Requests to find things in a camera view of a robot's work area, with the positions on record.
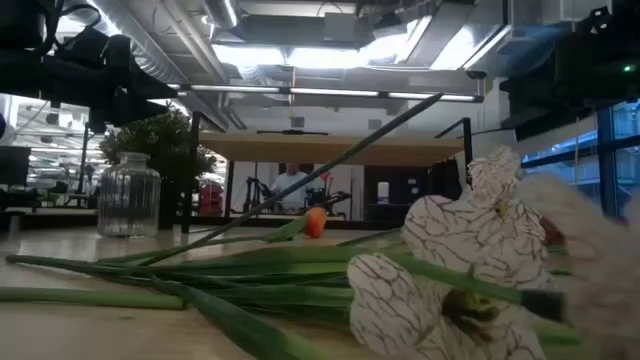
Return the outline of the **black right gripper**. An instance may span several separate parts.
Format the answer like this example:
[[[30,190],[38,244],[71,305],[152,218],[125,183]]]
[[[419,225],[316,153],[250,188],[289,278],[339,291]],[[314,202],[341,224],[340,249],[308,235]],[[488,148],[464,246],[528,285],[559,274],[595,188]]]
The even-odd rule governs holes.
[[[502,81],[516,138],[524,140],[583,120],[590,108],[555,107],[553,93],[571,102],[625,101],[639,96],[637,33],[573,33],[554,44],[553,82],[541,75]]]

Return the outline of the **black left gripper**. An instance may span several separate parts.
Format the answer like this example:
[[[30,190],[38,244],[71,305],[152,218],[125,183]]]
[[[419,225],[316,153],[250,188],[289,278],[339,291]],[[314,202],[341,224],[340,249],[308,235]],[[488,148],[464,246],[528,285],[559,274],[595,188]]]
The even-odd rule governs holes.
[[[169,111],[167,105],[147,100],[134,100],[134,93],[145,99],[166,99],[178,96],[176,89],[146,72],[136,70],[111,56],[104,59],[101,69],[91,68],[42,56],[29,61],[33,86],[52,100],[89,108],[89,129],[104,133],[108,123],[121,127]]]

